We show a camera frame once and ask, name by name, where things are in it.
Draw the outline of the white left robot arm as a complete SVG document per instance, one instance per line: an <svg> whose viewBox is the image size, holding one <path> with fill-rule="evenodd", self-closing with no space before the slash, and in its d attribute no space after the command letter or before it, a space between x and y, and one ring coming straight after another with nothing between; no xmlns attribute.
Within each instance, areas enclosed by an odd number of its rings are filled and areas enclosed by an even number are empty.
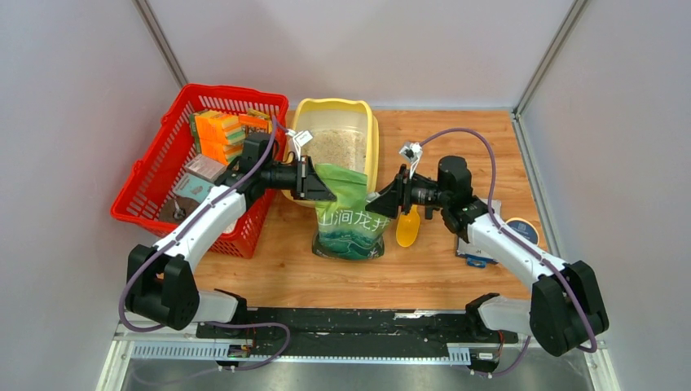
<svg viewBox="0 0 691 391"><path fill-rule="evenodd" d="M275 134L253 133L219 176L203 202L165 238L137 245L128 256L127 282L119 299L121 323L135 332L191 323L216 323L230 338L246 333L249 316L239 297L201 291L194 271L223 231L243 217L268 190L287 190L297 200L334 201L308 156L284 163L274 158Z"/></svg>

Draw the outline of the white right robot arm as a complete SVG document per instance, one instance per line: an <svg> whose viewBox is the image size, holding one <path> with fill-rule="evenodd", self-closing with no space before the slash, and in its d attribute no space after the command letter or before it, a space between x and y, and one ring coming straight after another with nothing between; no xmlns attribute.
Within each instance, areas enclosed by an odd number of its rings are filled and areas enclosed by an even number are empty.
<svg viewBox="0 0 691 391"><path fill-rule="evenodd" d="M590 343L610 327L593 268L569 263L518 235L485 200L473 193L472 174L460 156L445 156L436 179L410 174L401 166L394 180L371 196L366 210L395 219L412 206L425 216L439 211L446 228L458 239L490 255L530 289L530 299L485 294L466 305L464 329L477 341L496 331L534 337L559 357Z"/></svg>

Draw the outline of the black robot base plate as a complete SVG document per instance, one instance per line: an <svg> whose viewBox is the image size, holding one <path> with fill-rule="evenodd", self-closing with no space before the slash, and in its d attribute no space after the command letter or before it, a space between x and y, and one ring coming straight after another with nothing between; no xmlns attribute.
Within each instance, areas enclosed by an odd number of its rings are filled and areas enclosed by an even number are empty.
<svg viewBox="0 0 691 391"><path fill-rule="evenodd" d="M201 339L237 339L251 354L271 355L283 343L284 357L442 358L449 344L514 345L514 332L472 331L462 310L365 310L258 307L236 321L250 330L199 326Z"/></svg>

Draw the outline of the yellow litter scoop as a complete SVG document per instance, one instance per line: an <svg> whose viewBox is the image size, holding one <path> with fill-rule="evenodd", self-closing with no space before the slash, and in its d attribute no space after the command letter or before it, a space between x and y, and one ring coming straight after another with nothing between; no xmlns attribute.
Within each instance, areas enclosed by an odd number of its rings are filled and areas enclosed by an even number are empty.
<svg viewBox="0 0 691 391"><path fill-rule="evenodd" d="M415 243L420 229L420 221L420 214L416 205L412 205L407 213L399 215L395 238L400 247L409 248Z"/></svg>

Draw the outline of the green cat litter bag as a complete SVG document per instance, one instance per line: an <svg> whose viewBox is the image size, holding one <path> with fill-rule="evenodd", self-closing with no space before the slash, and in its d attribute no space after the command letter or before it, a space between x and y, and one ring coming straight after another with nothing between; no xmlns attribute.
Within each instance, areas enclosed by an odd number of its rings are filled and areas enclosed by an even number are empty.
<svg viewBox="0 0 691 391"><path fill-rule="evenodd" d="M331 164L317 164L315 171L336 199L315 203L317 231L312 253L347 261L381 257L390 219L366 210L368 176Z"/></svg>

